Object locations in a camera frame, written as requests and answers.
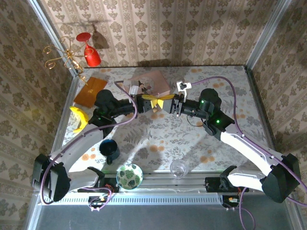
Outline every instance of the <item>green leaf bowl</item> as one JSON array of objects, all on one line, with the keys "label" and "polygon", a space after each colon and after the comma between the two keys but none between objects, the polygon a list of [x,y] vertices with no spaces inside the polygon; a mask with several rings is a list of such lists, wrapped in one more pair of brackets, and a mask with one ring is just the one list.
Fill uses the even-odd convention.
[{"label": "green leaf bowl", "polygon": [[142,169],[136,164],[126,164],[117,172],[116,180],[117,184],[123,189],[135,189],[142,183]]}]

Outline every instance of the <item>brown cutting board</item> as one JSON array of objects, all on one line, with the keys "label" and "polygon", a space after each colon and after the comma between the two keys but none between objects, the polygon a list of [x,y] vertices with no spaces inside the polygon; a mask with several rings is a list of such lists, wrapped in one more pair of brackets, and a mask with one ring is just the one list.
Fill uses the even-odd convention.
[{"label": "brown cutting board", "polygon": [[81,89],[74,102],[85,107],[92,108],[96,101],[97,93],[104,89],[107,81],[90,77],[87,84],[88,85],[84,85],[84,87]]}]

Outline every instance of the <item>blue mug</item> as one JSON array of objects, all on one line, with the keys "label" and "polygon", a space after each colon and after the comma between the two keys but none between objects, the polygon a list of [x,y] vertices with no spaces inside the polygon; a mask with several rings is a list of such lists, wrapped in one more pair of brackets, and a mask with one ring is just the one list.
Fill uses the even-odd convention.
[{"label": "blue mug", "polygon": [[119,157],[119,148],[116,141],[107,139],[101,142],[99,151],[106,157],[106,163],[110,165],[113,160]]}]

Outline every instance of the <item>patterned wallpaper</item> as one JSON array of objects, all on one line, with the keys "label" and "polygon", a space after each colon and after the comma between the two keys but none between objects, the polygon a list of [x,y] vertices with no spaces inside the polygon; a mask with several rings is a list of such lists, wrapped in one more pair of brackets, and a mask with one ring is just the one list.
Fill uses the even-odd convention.
[{"label": "patterned wallpaper", "polygon": [[90,32],[101,66],[118,67],[245,65],[277,0],[41,2],[75,50],[76,35]]},{"label": "patterned wallpaper", "polygon": [[307,0],[292,0],[253,72],[276,147],[299,158],[307,183]]},{"label": "patterned wallpaper", "polygon": [[0,229],[14,230],[32,195],[34,159],[51,150],[71,75],[61,63],[44,67],[51,41],[26,0],[0,0],[0,18]]}]

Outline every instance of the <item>clear glass cup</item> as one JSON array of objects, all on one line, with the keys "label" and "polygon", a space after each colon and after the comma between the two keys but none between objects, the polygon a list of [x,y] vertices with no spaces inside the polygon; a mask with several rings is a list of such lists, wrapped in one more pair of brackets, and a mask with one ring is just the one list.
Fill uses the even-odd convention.
[{"label": "clear glass cup", "polygon": [[189,166],[184,160],[177,159],[171,163],[170,170],[176,179],[181,179],[188,174]]}]

